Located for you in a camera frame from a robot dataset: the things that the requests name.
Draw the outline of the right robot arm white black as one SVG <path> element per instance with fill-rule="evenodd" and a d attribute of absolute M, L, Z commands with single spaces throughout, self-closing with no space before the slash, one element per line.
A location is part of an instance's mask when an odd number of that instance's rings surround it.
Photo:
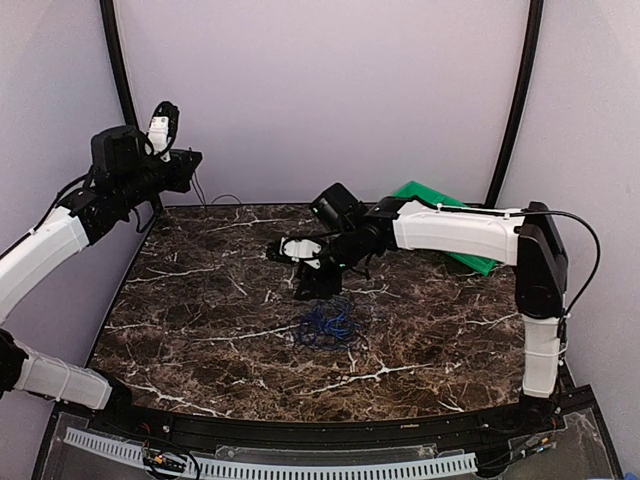
<path fill-rule="evenodd" d="M 510 413 L 521 434 L 549 416 L 561 357 L 568 258 L 545 204 L 491 210 L 429 203 L 417 195 L 387 196 L 372 207 L 344 185 L 327 188 L 310 209 L 326 237 L 293 237 L 279 253 L 300 265 L 300 296 L 323 298 L 341 290 L 342 275 L 363 259 L 397 250 L 435 250 L 481 257 L 516 271 L 515 302 L 525 326 L 522 392 Z"/>

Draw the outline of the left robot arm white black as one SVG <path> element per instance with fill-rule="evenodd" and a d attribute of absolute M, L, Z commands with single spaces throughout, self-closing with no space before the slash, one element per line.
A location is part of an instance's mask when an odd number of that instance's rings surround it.
<path fill-rule="evenodd" d="M 44 219 L 1 256 L 3 320 L 57 267 L 127 221 L 141 204 L 149 203 L 160 213 L 162 193 L 189 191 L 201 153 L 175 149 L 172 136 L 161 137 L 166 141 L 161 149 L 133 126 L 110 128 L 92 138 L 89 171 L 64 187 Z M 1 332 L 1 390 L 102 410 L 103 421 L 120 436 L 134 435 L 141 427 L 135 407 L 111 398 L 112 381 L 41 353 L 7 330 Z"/>

